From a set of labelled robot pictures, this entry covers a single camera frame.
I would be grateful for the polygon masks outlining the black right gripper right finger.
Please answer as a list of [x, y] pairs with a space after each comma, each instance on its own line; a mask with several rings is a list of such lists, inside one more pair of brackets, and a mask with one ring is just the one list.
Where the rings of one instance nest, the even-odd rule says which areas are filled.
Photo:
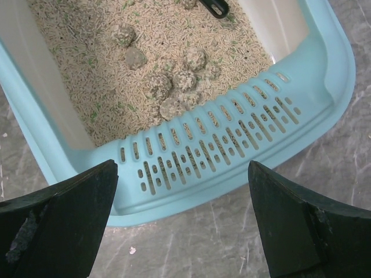
[[249, 190], [271, 277], [370, 277], [370, 211], [251, 161]]

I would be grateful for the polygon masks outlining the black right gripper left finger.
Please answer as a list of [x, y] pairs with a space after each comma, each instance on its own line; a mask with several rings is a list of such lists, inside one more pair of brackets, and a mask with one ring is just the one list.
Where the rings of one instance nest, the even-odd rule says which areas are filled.
[[88, 277], [117, 184], [110, 159], [1, 202], [1, 277]]

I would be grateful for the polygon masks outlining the light blue litter box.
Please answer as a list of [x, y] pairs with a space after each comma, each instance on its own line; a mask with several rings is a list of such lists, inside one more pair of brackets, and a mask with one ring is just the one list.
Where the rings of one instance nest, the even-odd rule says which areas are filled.
[[244, 1], [276, 63], [179, 118], [95, 147], [26, 1], [1, 2], [1, 86], [50, 185], [114, 159], [109, 226], [136, 226], [199, 206], [274, 168], [326, 133], [355, 85], [355, 59], [328, 1]]

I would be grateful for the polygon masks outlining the black litter scoop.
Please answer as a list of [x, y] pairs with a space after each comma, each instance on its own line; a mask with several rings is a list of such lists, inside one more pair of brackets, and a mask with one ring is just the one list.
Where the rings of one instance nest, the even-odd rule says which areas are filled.
[[227, 17], [230, 7], [225, 0], [199, 0], [201, 4], [217, 19]]

